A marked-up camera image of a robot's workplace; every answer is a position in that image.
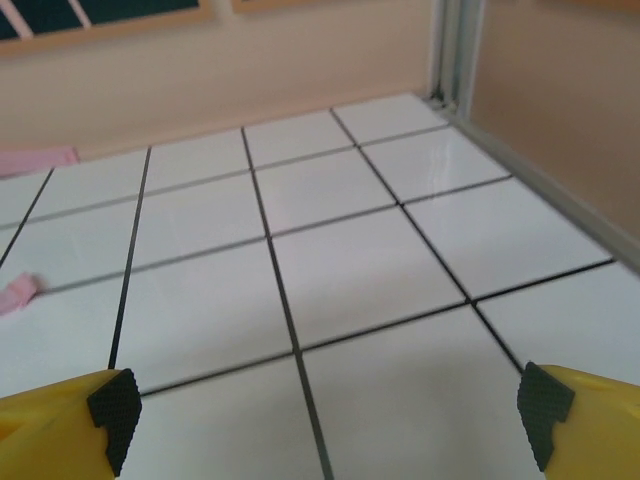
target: beige wall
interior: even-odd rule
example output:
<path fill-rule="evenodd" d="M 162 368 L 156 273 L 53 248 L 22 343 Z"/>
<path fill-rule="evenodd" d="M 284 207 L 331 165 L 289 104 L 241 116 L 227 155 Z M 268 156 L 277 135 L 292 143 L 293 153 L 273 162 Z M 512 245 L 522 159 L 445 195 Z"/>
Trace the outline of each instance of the beige wall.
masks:
<path fill-rule="evenodd" d="M 640 238 L 640 16 L 488 0 L 472 119 Z"/>
<path fill-rule="evenodd" d="M 335 0 L 0 66 L 0 146 L 83 158 L 405 90 L 427 91 L 430 0 Z"/>

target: black grout line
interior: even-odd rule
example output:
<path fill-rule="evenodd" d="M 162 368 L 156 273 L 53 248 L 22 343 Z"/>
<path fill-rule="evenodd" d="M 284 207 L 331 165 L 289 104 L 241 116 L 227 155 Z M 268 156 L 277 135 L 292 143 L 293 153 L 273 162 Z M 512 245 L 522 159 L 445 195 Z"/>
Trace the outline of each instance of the black grout line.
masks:
<path fill-rule="evenodd" d="M 48 213 L 46 215 L 40 215 L 29 219 L 29 224 L 46 222 L 49 220 L 56 220 L 58 218 L 68 217 L 69 215 L 75 215 L 77 213 L 89 212 L 91 210 L 99 210 L 105 207 L 112 207 L 114 205 L 120 205 L 122 203 L 134 202 L 138 199 L 138 195 L 127 195 L 126 197 L 116 198 L 115 200 L 105 200 L 104 202 L 92 203 L 83 207 L 71 208 L 68 210 L 62 210 L 60 212 Z"/>
<path fill-rule="evenodd" d="M 604 260 L 602 262 L 597 262 L 597 263 L 593 263 L 591 265 L 587 265 L 585 267 L 581 267 L 581 268 L 575 268 L 573 270 L 568 270 L 566 272 L 557 274 L 557 275 L 552 275 L 549 277 L 545 277 L 545 278 L 541 278 L 539 280 L 535 280 L 529 283 L 525 283 L 525 284 L 521 284 L 518 285 L 516 287 L 513 288 L 509 288 L 509 289 L 505 289 L 505 290 L 500 290 L 500 291 L 496 291 L 493 293 L 489 293 L 486 295 L 482 295 L 480 297 L 476 297 L 474 299 L 472 299 L 471 301 L 469 300 L 463 300 L 461 302 L 457 302 L 457 303 L 453 303 L 444 307 L 439 307 L 433 310 L 428 310 L 425 312 L 421 312 L 421 313 L 417 313 L 415 315 L 411 315 L 408 317 L 403 317 L 397 320 L 392 320 L 390 322 L 386 322 L 386 323 L 381 323 L 378 325 L 375 325 L 373 327 L 368 327 L 368 328 L 364 328 L 361 330 L 357 330 L 354 332 L 350 332 L 344 335 L 340 335 L 340 336 L 336 336 L 336 337 L 331 337 L 325 340 L 321 340 L 319 342 L 316 343 L 312 343 L 309 345 L 305 345 L 300 347 L 300 350 L 302 351 L 302 353 L 307 353 L 307 352 L 313 352 L 315 350 L 321 350 L 325 347 L 330 347 L 332 345 L 337 345 L 337 344 L 342 344 L 342 343 L 347 343 L 349 341 L 352 340 L 357 340 L 359 338 L 362 337 L 366 337 L 369 335 L 373 335 L 379 332 L 384 332 L 387 330 L 393 330 L 396 327 L 401 327 L 403 325 L 407 325 L 410 323 L 414 323 L 414 322 L 418 322 L 418 321 L 422 321 L 422 320 L 427 320 L 431 317 L 435 317 L 437 315 L 443 314 L 443 313 L 447 313 L 453 310 L 457 310 L 459 308 L 464 308 L 464 307 L 472 307 L 474 304 L 478 304 L 481 301 L 484 300 L 488 300 L 488 299 L 493 299 L 493 298 L 497 298 L 500 297 L 502 295 L 506 295 L 515 291 L 520 291 L 520 290 L 524 290 L 529 288 L 530 286 L 535 286 L 535 285 L 542 285 L 542 284 L 546 284 L 549 282 L 553 282 L 555 280 L 558 279 L 562 279 L 562 278 L 567 278 L 570 276 L 574 276 L 574 275 L 579 275 L 580 273 L 584 273 L 584 272 L 588 272 L 591 270 L 595 270 L 597 268 L 600 267 L 604 267 L 607 265 L 611 265 L 615 263 L 615 260 L 613 259 L 609 259 L 609 260 Z M 493 325 L 491 325 L 491 323 L 486 321 L 486 318 L 484 317 L 484 314 L 481 313 L 481 321 L 483 322 L 483 324 L 485 324 L 485 327 L 487 329 L 489 329 L 489 331 L 495 331 Z M 234 365 L 231 367 L 226 367 L 220 370 L 216 370 L 213 372 L 209 372 L 205 375 L 200 375 L 197 377 L 190 377 L 190 378 L 186 378 L 180 381 L 177 381 L 175 383 L 171 383 L 171 384 L 167 384 L 167 385 L 162 385 L 160 387 L 156 387 L 153 388 L 152 390 L 146 391 L 144 393 L 142 393 L 143 397 L 146 396 L 151 396 L 151 395 L 155 395 L 156 393 L 162 393 L 165 391 L 170 391 L 170 390 L 174 390 L 174 389 L 179 389 L 181 387 L 185 387 L 185 386 L 189 386 L 189 385 L 193 385 L 195 383 L 201 382 L 201 381 L 206 381 L 206 380 L 211 380 L 220 376 L 226 376 L 226 375 L 230 375 L 233 373 L 240 373 L 243 372 L 244 370 L 248 370 L 257 366 L 262 366 L 262 365 L 266 365 L 268 363 L 283 359 L 283 358 L 288 358 L 293 356 L 293 351 L 291 352 L 283 352 L 280 354 L 275 354 L 269 357 L 265 357 L 263 359 L 259 359 L 259 360 L 254 360 L 251 362 L 246 362 L 246 363 L 242 363 L 242 364 L 238 364 L 238 365 Z"/>
<path fill-rule="evenodd" d="M 427 133 L 439 132 L 440 130 L 447 130 L 449 128 L 451 128 L 451 124 L 449 122 L 447 122 L 444 125 L 438 125 L 437 127 L 423 128 L 422 130 L 414 130 L 412 132 L 400 133 L 398 135 L 393 135 L 392 137 L 385 137 L 385 138 L 380 138 L 380 139 L 376 139 L 376 140 L 369 140 L 368 142 L 362 142 L 359 145 L 362 148 L 372 147 L 373 145 L 379 145 L 380 143 L 393 142 L 395 140 L 403 140 L 405 138 L 411 138 L 411 137 L 419 137 L 420 135 L 426 135 Z"/>
<path fill-rule="evenodd" d="M 120 344 L 120 333 L 122 332 L 122 322 L 124 320 L 124 309 L 127 303 L 127 293 L 129 291 L 129 279 L 131 277 L 131 266 L 133 265 L 133 252 L 136 247 L 136 238 L 138 236 L 138 226 L 140 225 L 140 213 L 142 212 L 142 200 L 144 198 L 144 186 L 147 182 L 147 172 L 149 171 L 149 158 L 151 157 L 151 147 L 147 149 L 147 158 L 144 161 L 144 169 L 142 170 L 142 180 L 140 181 L 140 193 L 138 194 L 138 204 L 136 205 L 136 213 L 133 218 L 133 228 L 131 229 L 131 241 L 129 243 L 129 253 L 127 254 L 127 263 L 124 269 L 124 278 L 122 279 L 122 291 L 120 294 L 120 304 L 118 305 L 118 316 L 116 317 L 116 325 L 113 331 L 113 341 L 111 342 L 111 353 L 109 355 L 109 369 L 116 367 L 116 357 L 118 356 L 118 346 Z"/>
<path fill-rule="evenodd" d="M 323 150 L 318 153 L 311 153 L 309 155 L 302 155 L 300 157 L 288 158 L 286 160 L 278 160 L 277 162 L 267 163 L 266 165 L 258 165 L 254 167 L 256 172 L 261 172 L 262 170 L 270 170 L 272 168 L 284 167 L 286 165 L 291 165 L 292 163 L 305 162 L 307 160 L 314 160 L 316 158 L 328 157 L 329 155 L 335 155 L 337 153 L 344 153 L 354 150 L 354 145 L 347 145 L 346 147 L 333 148 L 331 150 Z"/>
<path fill-rule="evenodd" d="M 156 188 L 155 190 L 149 190 L 144 192 L 145 197 L 153 197 L 156 195 L 162 195 L 163 193 L 175 192 L 176 190 L 182 190 L 184 188 L 199 187 L 200 185 L 206 185 L 207 183 L 217 182 L 218 180 L 227 180 L 229 178 L 240 177 L 248 174 L 249 169 L 236 170 L 235 172 L 222 173 L 219 175 L 213 175 L 211 177 L 200 178 L 198 180 L 192 180 L 190 182 L 178 183 L 177 185 L 170 185 L 168 187 Z"/>
<path fill-rule="evenodd" d="M 185 262 L 188 260 L 193 260 L 194 258 L 207 257 L 209 255 L 214 255 L 216 253 L 226 252 L 228 250 L 234 250 L 240 247 L 246 247 L 248 245 L 253 245 L 254 243 L 260 243 L 264 241 L 266 237 L 253 237 L 248 238 L 247 240 L 241 240 L 239 242 L 230 243 L 227 245 L 221 245 L 219 247 L 212 247 L 206 250 L 198 250 L 197 252 L 187 253 L 185 255 L 180 255 L 178 257 L 171 257 L 165 260 L 159 260 L 153 263 L 147 263 L 145 265 L 140 265 L 139 267 L 133 267 L 131 269 L 131 273 L 141 273 L 146 272 L 148 270 L 155 270 L 157 268 L 165 267 L 167 265 L 173 265 L 175 263 Z"/>
<path fill-rule="evenodd" d="M 18 228 L 20 226 L 20 222 L 12 222 L 12 223 L 5 223 L 4 225 L 0 225 L 0 232 L 2 232 L 3 230 L 13 230 L 14 228 Z"/>
<path fill-rule="evenodd" d="M 229 243 L 226 245 L 221 245 L 219 247 L 208 248 L 206 250 L 198 250 L 197 252 L 187 253 L 185 255 L 180 255 L 177 257 L 167 258 L 165 260 L 159 260 L 153 263 L 146 263 L 144 265 L 140 265 L 137 267 L 131 267 L 131 274 L 146 272 L 148 270 L 155 270 L 157 268 L 162 268 L 167 265 L 173 265 L 174 263 L 180 263 L 188 260 L 192 260 L 194 258 L 206 257 L 208 255 L 213 255 L 220 252 L 226 252 L 227 250 L 233 250 L 235 248 L 245 247 L 247 245 L 253 245 L 254 243 L 260 243 L 265 240 L 266 237 L 253 237 L 247 240 L 240 240 L 238 242 Z M 48 288 L 46 290 L 42 290 L 38 292 L 38 296 L 40 295 L 53 295 L 55 293 L 66 292 L 68 290 L 73 290 L 75 288 L 86 287 L 87 285 L 93 285 L 94 283 L 100 283 L 107 280 L 112 280 L 114 278 L 121 277 L 124 275 L 125 271 L 120 270 L 119 272 L 111 272 L 106 273 L 104 275 L 98 275 L 95 277 L 87 278 L 84 280 L 80 280 L 77 282 L 67 283 L 64 285 L 60 285 L 58 287 Z"/>
<path fill-rule="evenodd" d="M 504 177 L 498 177 L 491 180 L 484 180 L 482 182 L 472 183 L 470 185 L 465 185 L 464 187 L 452 188 L 451 190 L 445 190 L 442 192 L 431 193 L 429 195 L 422 195 L 421 197 L 411 198 L 409 200 L 405 200 L 401 202 L 402 205 L 412 205 L 418 202 L 424 202 L 425 200 L 432 200 L 434 198 L 446 197 L 447 195 L 452 195 L 454 193 L 466 192 L 467 190 L 474 190 L 476 188 L 487 187 L 489 185 L 495 185 L 496 183 L 502 183 L 507 180 L 511 180 L 513 175 L 505 175 Z"/>
<path fill-rule="evenodd" d="M 204 382 L 206 380 L 212 380 L 214 378 L 223 377 L 226 375 L 231 375 L 233 373 L 244 372 L 245 370 L 250 370 L 256 367 L 261 367 L 263 365 L 277 362 L 278 360 L 283 360 L 285 358 L 289 358 L 293 356 L 293 351 L 291 352 L 282 352 L 277 353 L 275 355 L 269 355 L 268 357 L 260 358 L 258 360 L 251 360 L 249 362 L 240 363 L 238 365 L 234 365 L 232 367 L 222 368 L 220 370 L 215 370 L 213 372 L 206 373 L 204 375 L 198 375 L 195 377 L 186 378 L 177 382 L 168 383 L 165 385 L 160 385 L 159 387 L 154 387 L 150 390 L 146 390 L 140 394 L 142 398 L 150 397 L 153 395 L 157 395 L 158 393 L 168 392 L 171 390 L 175 390 L 178 388 L 188 387 L 195 383 Z"/>
<path fill-rule="evenodd" d="M 535 287 L 537 285 L 544 285 L 550 282 L 554 282 L 556 280 L 561 280 L 563 278 L 572 277 L 574 275 L 578 275 L 580 273 L 589 272 L 591 270 L 595 270 L 596 268 L 606 267 L 607 265 L 612 265 L 616 263 L 616 260 L 613 258 L 609 258 L 607 260 L 602 260 L 600 262 L 591 263 L 589 265 L 585 265 L 583 267 L 573 268 L 571 270 L 566 270 L 564 272 L 556 273 L 554 275 L 549 275 L 546 277 L 538 278 L 536 280 L 532 280 L 530 282 L 521 283 L 519 285 L 515 285 L 513 287 L 505 288 L 502 290 L 497 290 L 495 292 L 490 292 L 484 295 L 480 295 L 474 298 L 474 302 L 484 302 L 486 300 L 491 300 L 492 298 L 502 297 L 503 295 L 508 295 L 510 293 L 519 292 L 520 290 L 525 290 L 531 287 Z"/>
<path fill-rule="evenodd" d="M 31 202 L 31 205 L 29 205 L 29 209 L 27 210 L 27 213 L 24 214 L 24 218 L 20 222 L 20 225 L 18 225 L 18 229 L 13 234 L 13 237 L 11 237 L 11 241 L 9 242 L 9 245 L 7 245 L 7 248 L 5 248 L 4 253 L 2 254 L 2 258 L 0 258 L 0 268 L 2 268 L 2 265 L 4 265 L 4 261 L 7 259 L 7 257 L 9 256 L 9 252 L 13 248 L 13 245 L 16 243 L 16 240 L 18 239 L 18 235 L 20 235 L 20 232 L 22 232 L 22 229 L 27 223 L 27 220 L 29 220 L 29 215 L 31 215 L 31 212 L 35 208 L 36 203 L 38 203 L 38 199 L 40 198 L 40 195 L 42 195 L 42 192 L 44 191 L 44 187 L 47 186 L 47 183 L 49 182 L 51 175 L 53 175 L 53 170 L 54 170 L 53 168 L 49 170 L 49 173 L 47 174 L 44 181 L 42 182 L 42 185 L 40 185 L 40 189 L 38 190 L 38 193 L 36 193 L 36 196 L 33 197 L 33 201 Z"/>
<path fill-rule="evenodd" d="M 46 295 L 54 295 L 56 293 L 62 293 L 68 290 L 74 290 L 76 288 L 82 288 L 88 285 L 93 285 L 96 283 L 113 280 L 114 278 L 119 278 L 123 275 L 124 275 L 124 270 L 120 270 L 119 272 L 106 273 L 104 275 L 98 275 L 96 277 L 79 280 L 77 282 L 66 283 L 64 285 L 60 285 L 57 287 L 47 288 L 47 289 L 38 291 L 37 296 L 40 297 L 40 296 L 46 296 Z"/>
<path fill-rule="evenodd" d="M 330 112 L 333 115 L 333 117 L 335 118 L 335 120 L 338 123 L 338 125 L 340 125 L 340 127 L 344 130 L 345 134 L 348 135 L 349 138 L 351 138 L 351 139 L 353 139 L 355 141 L 355 139 L 351 135 L 351 132 L 349 132 L 347 127 L 344 125 L 344 123 L 342 122 L 340 117 L 334 112 L 334 110 L 330 109 Z M 431 240 L 429 240 L 429 237 L 427 237 L 425 232 L 420 228 L 420 226 L 418 225 L 416 220 L 413 218 L 413 216 L 409 213 L 407 208 L 400 202 L 400 200 L 397 197 L 396 193 L 393 191 L 393 189 L 391 188 L 389 183 L 382 176 L 380 171 L 376 168 L 376 166 L 373 164 L 373 162 L 367 156 L 367 154 L 362 150 L 362 148 L 360 146 L 358 146 L 358 150 L 359 150 L 360 154 L 362 155 L 362 158 L 364 159 L 364 161 L 367 163 L 367 165 L 369 165 L 369 167 L 371 168 L 373 173 L 378 177 L 378 180 L 380 180 L 382 185 L 387 189 L 387 191 L 389 192 L 389 195 L 391 195 L 396 200 L 396 202 L 398 203 L 400 209 L 402 210 L 402 213 L 404 213 L 406 219 L 409 221 L 409 223 L 411 224 L 413 229 L 420 236 L 420 238 L 422 238 L 422 240 L 424 241 L 425 245 L 429 248 L 429 250 L 431 250 L 431 253 L 434 255 L 434 257 L 436 258 L 436 260 L 438 261 L 440 266 L 447 272 L 447 274 L 449 275 L 449 277 L 451 278 L 453 283 L 455 283 L 456 287 L 458 287 L 458 290 L 460 291 L 460 293 L 462 293 L 462 295 L 464 296 L 465 300 L 467 302 L 469 302 L 469 304 L 471 305 L 471 308 L 473 308 L 473 310 L 476 312 L 476 315 L 478 315 L 478 317 L 480 318 L 480 320 L 482 321 L 484 326 L 489 330 L 489 333 L 491 333 L 491 335 L 493 336 L 494 340 L 498 343 L 498 345 L 502 349 L 503 353 L 507 356 L 507 358 L 509 359 L 509 361 L 511 362 L 513 367 L 518 371 L 519 374 L 522 374 L 522 372 L 524 371 L 524 369 L 522 367 L 522 364 L 516 358 L 515 354 L 511 351 L 511 349 L 506 344 L 506 342 L 500 337 L 500 335 L 498 334 L 496 329 L 493 327 L 493 325 L 491 325 L 491 322 L 489 322 L 489 320 L 484 316 L 482 311 L 478 308 L 478 306 L 473 301 L 473 299 L 471 298 L 471 296 L 467 292 L 466 288 L 464 287 L 462 282 L 458 279 L 456 274 L 453 272 L 452 268 L 446 262 L 444 257 L 440 254 L 440 252 L 435 247 L 435 245 L 431 242 Z"/>
<path fill-rule="evenodd" d="M 378 145 L 378 144 L 381 144 L 381 143 L 392 142 L 394 140 L 399 140 L 399 139 L 402 139 L 402 138 L 414 137 L 414 136 L 417 136 L 417 135 L 424 135 L 424 134 L 428 134 L 428 133 L 431 133 L 431 132 L 437 132 L 439 130 L 445 130 L 447 128 L 451 128 L 451 125 L 450 124 L 446 124 L 446 125 L 441 125 L 441 126 L 438 126 L 438 127 L 426 128 L 426 129 L 416 130 L 416 131 L 409 132 L 409 133 L 403 133 L 403 134 L 400 134 L 400 135 L 393 135 L 393 136 L 390 136 L 390 137 L 380 138 L 380 139 L 377 139 L 377 140 L 371 140 L 369 142 L 363 143 L 361 146 L 362 147 L 368 147 L 368 146 L 371 146 L 371 145 Z M 351 151 L 351 150 L 358 149 L 357 142 L 355 142 L 355 140 L 352 137 L 350 137 L 350 138 L 351 138 L 351 140 L 353 142 L 353 145 L 349 145 L 349 146 L 346 146 L 346 147 L 334 148 L 334 149 L 331 149 L 331 150 L 324 150 L 322 152 L 312 153 L 312 154 L 309 154 L 309 155 L 302 155 L 302 156 L 299 156 L 299 157 L 289 158 L 289 159 L 285 159 L 285 160 L 280 160 L 280 161 L 277 161 L 277 162 L 269 163 L 267 165 L 259 165 L 257 167 L 254 167 L 254 170 L 255 171 L 269 170 L 271 168 L 283 167 L 283 166 L 286 166 L 286 165 L 291 165 L 293 163 L 304 162 L 306 160 L 313 160 L 315 158 L 325 157 L 325 156 L 329 156 L 329 155 L 334 155 L 336 153 L 343 153 L 343 152 L 348 152 L 348 151 Z M 174 192 L 174 191 L 177 191 L 177 190 L 182 190 L 184 188 L 191 188 L 191 187 L 197 187 L 197 186 L 200 186 L 200 185 L 205 185 L 207 183 L 216 182 L 218 180 L 227 180 L 229 178 L 238 177 L 238 176 L 241 176 L 241 175 L 244 175 L 244 174 L 247 174 L 247 173 L 250 173 L 248 169 L 242 169 L 242 170 L 237 170 L 237 171 L 234 171 L 234 172 L 223 173 L 223 174 L 220 174 L 220 175 L 213 175 L 211 177 L 206 177 L 206 178 L 202 178 L 202 179 L 198 179 L 198 180 L 192 180 L 190 182 L 179 183 L 177 185 L 171 185 L 171 186 L 168 186 L 168 187 L 157 188 L 155 190 L 149 190 L 149 191 L 144 192 L 144 195 L 145 195 L 145 197 L 162 195 L 162 194 L 165 194 L 165 193 L 170 193 L 170 192 Z M 66 217 L 66 216 L 69 216 L 69 215 L 75 215 L 77 213 L 84 213 L 84 212 L 88 212 L 88 211 L 91 211 L 91 210 L 97 210 L 97 209 L 100 209 L 100 208 L 119 205 L 121 203 L 133 202 L 133 201 L 136 201 L 137 199 L 138 199 L 138 194 L 126 195 L 124 197 L 115 198 L 115 199 L 112 199 L 112 200 L 105 200 L 103 202 L 92 203 L 90 205 L 85 205 L 83 207 L 71 208 L 71 209 L 67 209 L 67 210 L 62 210 L 60 212 L 54 212 L 54 213 L 49 213 L 49 214 L 46 214 L 46 215 L 40 215 L 38 217 L 30 218 L 28 223 L 46 222 L 46 221 L 49 221 L 49 220 L 56 220 L 58 218 Z M 7 224 L 4 224 L 4 225 L 0 225 L 0 231 L 8 230 L 10 228 L 15 228 L 15 227 L 17 227 L 19 225 L 20 225 L 19 222 L 7 223 Z"/>
<path fill-rule="evenodd" d="M 380 213 L 387 210 L 391 210 L 396 208 L 397 205 L 395 203 L 390 203 L 388 205 L 382 205 L 380 207 L 370 208 L 368 210 L 360 210 L 359 212 L 348 213 L 346 215 L 342 215 L 340 217 L 329 218 L 327 220 L 320 220 L 319 222 L 307 223 L 305 225 L 301 225 L 299 227 L 289 228 L 287 230 L 280 230 L 271 234 L 273 238 L 285 237 L 287 235 L 292 235 L 294 233 L 305 232 L 307 230 L 314 230 L 319 227 L 324 227 L 327 225 L 332 225 L 334 223 L 344 222 L 346 220 L 353 220 L 355 218 L 366 217 L 368 215 L 372 215 L 374 213 Z"/>
<path fill-rule="evenodd" d="M 306 345 L 302 347 L 303 352 L 311 352 L 313 350 L 318 350 L 320 348 L 328 347 L 331 345 L 335 345 L 336 343 L 349 342 L 351 340 L 356 340 L 361 337 L 365 337 L 371 335 L 373 333 L 382 332 L 385 330 L 391 330 L 396 327 L 400 327 L 403 325 L 407 325 L 409 323 L 417 322 L 420 320 L 425 320 L 430 317 L 434 317 L 436 315 L 440 315 L 442 313 L 450 312 L 452 310 L 456 310 L 458 308 L 462 308 L 470 305 L 468 300 L 464 300 L 462 302 L 453 303 L 451 305 L 447 305 L 445 307 L 439 307 L 433 310 L 429 310 L 426 312 L 417 313 L 415 315 L 411 315 L 408 317 L 401 318 L 399 320 L 392 320 L 391 322 L 381 323 L 376 325 L 375 327 L 363 328 L 361 330 L 357 330 L 355 332 L 347 333 L 345 335 L 340 335 L 338 337 L 328 338 L 326 340 L 321 340 L 316 343 L 312 343 L 310 345 Z"/>
<path fill-rule="evenodd" d="M 322 427 L 320 426 L 320 418 L 318 417 L 318 411 L 316 410 L 315 401 L 313 399 L 313 393 L 311 391 L 311 383 L 307 375 L 307 370 L 304 366 L 304 359 L 302 358 L 302 351 L 300 350 L 300 343 L 298 342 L 298 334 L 293 323 L 293 316 L 291 315 L 291 308 L 289 306 L 289 300 L 287 299 L 287 293 L 284 287 L 284 281 L 282 279 L 282 272 L 278 264 L 278 258 L 276 256 L 276 250 L 273 245 L 273 238 L 271 236 L 271 230 L 269 228 L 269 222 L 267 220 L 267 213 L 262 201 L 262 195 L 260 193 L 260 185 L 258 184 L 258 177 L 253 167 L 253 160 L 251 158 L 251 151 L 249 149 L 249 142 L 247 141 L 247 134 L 244 127 L 241 129 L 242 141 L 244 142 L 244 148 L 247 154 L 247 160 L 249 162 L 249 168 L 251 169 L 251 178 L 253 180 L 253 186 L 256 193 L 256 201 L 258 203 L 258 209 L 260 210 L 260 216 L 262 218 L 262 225 L 264 227 L 265 235 L 267 236 L 267 246 L 269 247 L 269 255 L 271 256 L 271 263 L 273 264 L 273 272 L 275 274 L 276 283 L 278 285 L 278 292 L 280 293 L 280 301 L 282 302 L 282 309 L 284 311 L 284 317 L 287 322 L 287 328 L 289 329 L 289 337 L 291 339 L 291 345 L 293 347 L 293 356 L 296 360 L 296 366 L 298 367 L 298 375 L 300 376 L 300 383 L 302 385 L 302 391 L 304 394 L 305 403 L 307 405 L 307 411 L 309 413 L 309 420 L 311 422 L 311 428 L 313 430 L 313 436 L 318 449 L 318 455 L 320 457 L 320 465 L 322 466 L 322 472 L 325 480 L 333 480 L 333 471 L 331 468 L 331 461 L 329 460 L 329 452 L 322 433 Z"/>

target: black rubber pad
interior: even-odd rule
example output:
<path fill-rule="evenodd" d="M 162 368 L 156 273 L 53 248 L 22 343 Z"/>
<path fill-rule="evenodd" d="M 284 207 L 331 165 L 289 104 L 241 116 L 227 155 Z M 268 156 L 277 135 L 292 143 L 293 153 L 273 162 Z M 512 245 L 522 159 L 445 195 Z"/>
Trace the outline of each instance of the black rubber pad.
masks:
<path fill-rule="evenodd" d="M 117 477 L 138 424 L 142 402 L 133 372 L 121 371 L 87 398 L 96 427 L 107 430 L 107 459 Z"/>
<path fill-rule="evenodd" d="M 518 389 L 518 411 L 541 472 L 553 454 L 553 425 L 567 420 L 574 397 L 569 387 L 535 363 L 527 363 Z"/>

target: pink fabric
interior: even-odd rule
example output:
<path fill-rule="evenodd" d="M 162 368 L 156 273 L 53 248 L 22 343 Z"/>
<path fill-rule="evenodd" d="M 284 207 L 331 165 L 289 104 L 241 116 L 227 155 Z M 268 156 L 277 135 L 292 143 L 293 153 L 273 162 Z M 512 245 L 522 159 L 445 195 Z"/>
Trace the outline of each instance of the pink fabric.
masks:
<path fill-rule="evenodd" d="M 24 307 L 38 291 L 34 278 L 23 273 L 0 292 L 0 315 Z"/>
<path fill-rule="evenodd" d="M 0 177 L 78 163 L 73 147 L 0 151 Z"/>

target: white tile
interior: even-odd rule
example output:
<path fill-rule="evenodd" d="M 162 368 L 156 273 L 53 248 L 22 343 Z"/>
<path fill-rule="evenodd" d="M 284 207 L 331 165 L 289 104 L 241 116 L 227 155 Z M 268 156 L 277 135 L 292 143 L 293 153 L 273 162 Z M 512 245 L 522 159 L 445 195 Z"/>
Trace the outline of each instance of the white tile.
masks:
<path fill-rule="evenodd" d="M 608 258 L 515 180 L 409 207 L 472 295 Z"/>
<path fill-rule="evenodd" d="M 102 160 L 56 168 L 31 218 L 86 207 L 95 203 L 137 196 L 145 150 Z"/>
<path fill-rule="evenodd" d="M 240 130 L 216 133 L 151 149 L 146 191 L 247 170 Z"/>
<path fill-rule="evenodd" d="M 35 297 L 0 322 L 0 397 L 107 368 L 122 278 Z"/>
<path fill-rule="evenodd" d="M 249 174 L 145 197 L 134 265 L 264 235 Z"/>
<path fill-rule="evenodd" d="M 470 309 L 305 354 L 336 478 L 543 480 L 518 374 Z"/>
<path fill-rule="evenodd" d="M 401 200 L 508 175 L 453 129 L 372 145 L 365 152 Z"/>
<path fill-rule="evenodd" d="M 255 166 L 351 145 L 329 112 L 247 127 L 246 133 Z"/>
<path fill-rule="evenodd" d="M 303 344 L 461 300 L 398 210 L 275 239 Z"/>
<path fill-rule="evenodd" d="M 0 226 L 22 221 L 45 178 L 46 173 L 0 178 Z"/>
<path fill-rule="evenodd" d="M 22 272 L 45 288 L 124 271 L 136 202 L 27 223 L 0 270 L 0 284 Z"/>
<path fill-rule="evenodd" d="M 447 123 L 410 93 L 338 107 L 335 112 L 359 143 Z"/>
<path fill-rule="evenodd" d="M 118 366 L 143 389 L 290 350 L 265 243 L 131 276 Z"/>
<path fill-rule="evenodd" d="M 640 280 L 619 265 L 482 302 L 522 362 L 640 384 Z"/>
<path fill-rule="evenodd" d="M 257 173 L 272 232 L 393 204 L 356 150 Z"/>
<path fill-rule="evenodd" d="M 323 478 L 294 361 L 145 399 L 120 478 Z"/>

